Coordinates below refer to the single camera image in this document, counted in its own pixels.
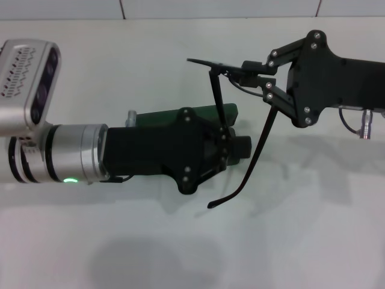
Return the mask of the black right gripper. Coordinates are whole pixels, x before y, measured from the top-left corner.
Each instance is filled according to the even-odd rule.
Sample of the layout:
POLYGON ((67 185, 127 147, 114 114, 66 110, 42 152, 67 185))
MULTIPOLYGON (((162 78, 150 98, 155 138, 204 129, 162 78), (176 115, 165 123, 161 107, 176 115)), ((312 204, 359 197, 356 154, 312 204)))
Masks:
POLYGON ((244 61, 241 68, 275 75, 289 63, 286 91, 276 86, 275 78, 257 75, 240 76, 239 85, 260 87, 263 101, 298 128, 314 125, 326 108, 384 111, 384 63, 337 56, 322 31, 310 31, 305 38, 273 49, 265 63, 244 61))

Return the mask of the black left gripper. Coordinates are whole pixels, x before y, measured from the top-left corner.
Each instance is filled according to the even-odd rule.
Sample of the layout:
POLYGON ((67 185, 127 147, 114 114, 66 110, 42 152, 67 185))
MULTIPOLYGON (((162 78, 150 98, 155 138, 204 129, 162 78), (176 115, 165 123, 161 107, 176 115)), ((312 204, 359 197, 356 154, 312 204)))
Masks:
POLYGON ((109 128, 103 165, 112 176, 167 175, 182 194, 193 194, 204 182, 250 158, 250 136, 236 135, 237 108, 183 109, 164 126, 109 128), (208 125, 228 147, 204 146, 208 125))

